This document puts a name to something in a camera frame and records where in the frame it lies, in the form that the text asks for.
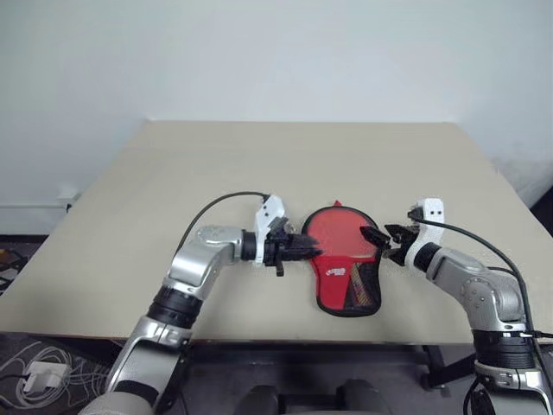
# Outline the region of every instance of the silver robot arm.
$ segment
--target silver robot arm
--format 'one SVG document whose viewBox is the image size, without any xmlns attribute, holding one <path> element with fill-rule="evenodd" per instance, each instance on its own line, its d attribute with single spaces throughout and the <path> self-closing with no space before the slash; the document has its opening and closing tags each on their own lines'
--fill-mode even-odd
<svg viewBox="0 0 553 415">
<path fill-rule="evenodd" d="M 113 365 L 105 394 L 79 414 L 146 415 L 167 409 L 186 365 L 192 326 L 221 268 L 256 260 L 283 275 L 283 261 L 321 253 L 309 236 L 287 233 L 286 221 L 282 201 L 272 195 L 257 212 L 255 232 L 218 226 L 198 230 L 174 256 L 162 288 Z"/>
<path fill-rule="evenodd" d="M 410 215 L 444 222 L 439 199 L 419 201 Z M 535 361 L 518 281 L 503 271 L 491 271 L 464 253 L 439 244 L 443 229 L 426 224 L 409 227 L 386 225 L 390 237 L 370 227 L 361 232 L 383 256 L 399 265 L 425 273 L 426 278 L 463 307 L 474 336 L 475 372 L 484 386 L 476 398 L 482 408 L 498 415 L 549 414 L 547 381 Z"/>
</svg>

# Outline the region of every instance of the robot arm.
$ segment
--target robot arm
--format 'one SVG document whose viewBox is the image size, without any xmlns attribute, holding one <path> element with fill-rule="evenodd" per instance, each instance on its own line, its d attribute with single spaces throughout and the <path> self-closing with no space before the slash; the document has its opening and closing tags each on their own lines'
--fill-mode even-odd
<svg viewBox="0 0 553 415">
<path fill-rule="evenodd" d="M 199 229 L 174 256 L 162 288 L 108 375 L 106 393 L 80 414 L 146 415 L 170 406 L 186 363 L 192 326 L 221 268 L 256 260 L 275 266 L 277 275 L 283 275 L 283 261 L 321 253 L 309 236 L 287 233 L 286 221 L 282 201 L 273 195 L 257 212 L 255 232 L 236 227 Z"/>
<path fill-rule="evenodd" d="M 443 223 L 443 203 L 423 199 L 410 212 L 413 214 Z M 375 228 L 364 227 L 361 232 L 385 250 L 385 257 L 424 272 L 467 313 L 476 350 L 475 372 L 485 387 L 479 405 L 496 411 L 482 413 L 551 415 L 547 382 L 534 359 L 518 281 L 506 272 L 489 270 L 464 253 L 441 247 L 442 228 L 425 224 L 385 227 L 399 247 L 391 248 L 390 237 Z"/>
</svg>

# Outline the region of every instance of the beige tabletop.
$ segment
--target beige tabletop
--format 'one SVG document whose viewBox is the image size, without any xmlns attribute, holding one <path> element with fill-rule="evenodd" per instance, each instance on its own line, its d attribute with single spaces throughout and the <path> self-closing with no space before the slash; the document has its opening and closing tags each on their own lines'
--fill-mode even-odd
<svg viewBox="0 0 553 415">
<path fill-rule="evenodd" d="M 127 336 L 160 287 L 176 244 L 211 199 L 238 190 L 280 195 L 299 227 L 338 199 L 375 221 L 407 223 L 438 196 L 446 222 L 489 239 L 518 264 L 537 329 L 553 331 L 553 239 L 454 124 L 152 122 L 85 192 L 0 299 L 0 330 Z M 250 228 L 256 197 L 225 201 L 202 224 Z M 503 265 L 446 232 L 443 245 Z M 306 263 L 225 268 L 194 336 L 217 340 L 455 343 L 472 336 L 461 306 L 390 261 L 382 308 L 338 318 L 315 302 Z"/>
</svg>

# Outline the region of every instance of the table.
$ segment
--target table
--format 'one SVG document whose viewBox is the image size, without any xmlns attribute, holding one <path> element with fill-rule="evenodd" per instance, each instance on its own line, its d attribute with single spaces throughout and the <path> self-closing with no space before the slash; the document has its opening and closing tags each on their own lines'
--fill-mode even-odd
<svg viewBox="0 0 553 415">
<path fill-rule="evenodd" d="M 238 190 L 280 195 L 299 227 L 338 199 L 375 221 L 407 223 L 417 199 L 439 196 L 446 221 L 478 233 L 518 264 L 537 329 L 553 331 L 553 239 L 456 125 L 148 122 L 83 194 L 0 301 L 0 330 L 126 337 L 148 308 L 176 244 L 208 201 Z M 259 200 L 235 198 L 202 224 L 250 228 Z M 502 265 L 446 233 L 443 245 Z M 457 302 L 420 273 L 382 261 L 375 316 L 320 311 L 305 263 L 285 276 L 250 264 L 219 276 L 196 339 L 217 341 L 472 341 Z"/>
</svg>

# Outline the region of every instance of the white wall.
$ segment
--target white wall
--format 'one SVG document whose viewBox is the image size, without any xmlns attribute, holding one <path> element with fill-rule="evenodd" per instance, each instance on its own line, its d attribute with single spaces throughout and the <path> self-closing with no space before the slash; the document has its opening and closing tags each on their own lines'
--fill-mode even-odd
<svg viewBox="0 0 553 415">
<path fill-rule="evenodd" d="M 548 0 L 4 0 L 0 203 L 84 190 L 172 118 L 455 121 L 530 205 L 553 184 L 551 49 Z M 0 233 L 62 215 L 0 209 Z"/>
</svg>

